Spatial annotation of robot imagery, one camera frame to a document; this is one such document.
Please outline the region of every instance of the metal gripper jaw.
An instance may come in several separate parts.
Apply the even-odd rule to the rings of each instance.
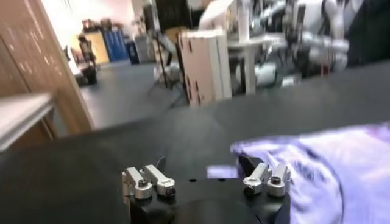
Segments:
[[[253,197],[261,191],[275,197],[282,197],[289,191],[290,171],[284,165],[278,165],[274,174],[268,164],[259,158],[239,156],[239,163],[246,175],[243,179],[244,194]]]
[[[167,178],[158,167],[165,168],[165,158],[161,157],[157,165],[144,166],[140,171],[135,167],[122,172],[123,196],[134,196],[136,199],[148,199],[152,196],[155,186],[157,194],[163,197],[174,197],[176,194],[175,181]]]

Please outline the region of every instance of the person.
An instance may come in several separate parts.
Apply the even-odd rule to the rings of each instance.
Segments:
[[[91,61],[93,64],[93,67],[95,68],[96,67],[96,56],[93,54],[93,51],[92,51],[92,42],[90,40],[87,40],[85,38],[85,36],[83,36],[83,35],[80,35],[78,37],[78,39],[80,41],[80,48],[81,48],[81,52],[83,54],[85,63],[89,64],[89,61]]]

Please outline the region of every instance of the white shelf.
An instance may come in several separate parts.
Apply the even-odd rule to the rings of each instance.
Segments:
[[[49,93],[0,98],[0,152],[5,151],[54,107]]]

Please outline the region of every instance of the table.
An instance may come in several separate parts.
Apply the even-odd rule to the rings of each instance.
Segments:
[[[287,42],[284,33],[267,33],[261,36],[253,37],[249,41],[228,41],[227,47],[230,50],[239,50],[244,55],[244,73],[246,94],[256,92],[256,76],[255,76],[255,54],[260,47],[265,49],[270,46],[281,48],[287,47]]]
[[[326,79],[236,97],[46,146],[0,156],[4,223],[128,223],[121,171],[155,163],[166,175],[206,177],[212,164],[235,164],[229,147],[261,136],[298,135],[390,118],[390,61]]]
[[[54,107],[49,93],[0,99],[0,152],[5,151]]]

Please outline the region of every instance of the white table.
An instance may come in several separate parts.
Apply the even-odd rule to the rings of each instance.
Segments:
[[[260,46],[266,48],[270,46],[275,46],[277,48],[287,47],[285,34],[267,33],[253,37],[249,41],[227,42],[228,49],[241,50],[244,53],[245,69],[242,69],[242,71],[245,71],[246,94],[253,94],[256,92],[255,54]]]
[[[54,108],[52,94],[0,98],[0,152],[5,151]]]

